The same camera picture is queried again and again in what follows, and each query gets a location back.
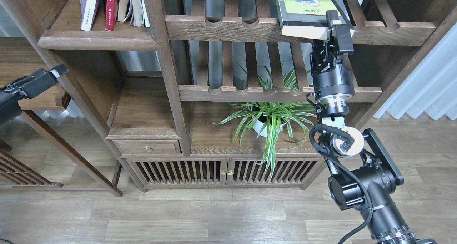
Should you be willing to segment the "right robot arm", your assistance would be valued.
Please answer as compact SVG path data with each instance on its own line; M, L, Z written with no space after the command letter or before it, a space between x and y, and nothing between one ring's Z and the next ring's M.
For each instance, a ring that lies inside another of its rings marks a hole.
M345 125L346 101L355 94L343 56L354 51L348 26L337 10L326 12L327 40L315 40L310 54L317 117L310 142L329 168L330 195L340 210L358 210L364 222L339 241L367 227L378 244L434 244L418 239L390 197L404 177L372 129Z

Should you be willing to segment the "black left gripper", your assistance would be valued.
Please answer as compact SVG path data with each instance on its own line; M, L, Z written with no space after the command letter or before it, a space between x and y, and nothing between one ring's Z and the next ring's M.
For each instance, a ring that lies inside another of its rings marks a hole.
M57 79L65 75L69 69L63 64L47 71L43 68L28 76L16 79L1 88L0 91L0 125L18 117L22 110L18 104L21 99L32 99L57 83Z

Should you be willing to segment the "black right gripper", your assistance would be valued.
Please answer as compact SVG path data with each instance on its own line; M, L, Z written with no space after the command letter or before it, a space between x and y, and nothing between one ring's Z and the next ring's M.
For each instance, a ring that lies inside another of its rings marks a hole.
M316 100L330 97L350 99L354 94L351 72L343 66L343 55L353 54L350 27L338 19L337 10L326 11L329 26L328 41L314 41L310 53L311 75Z

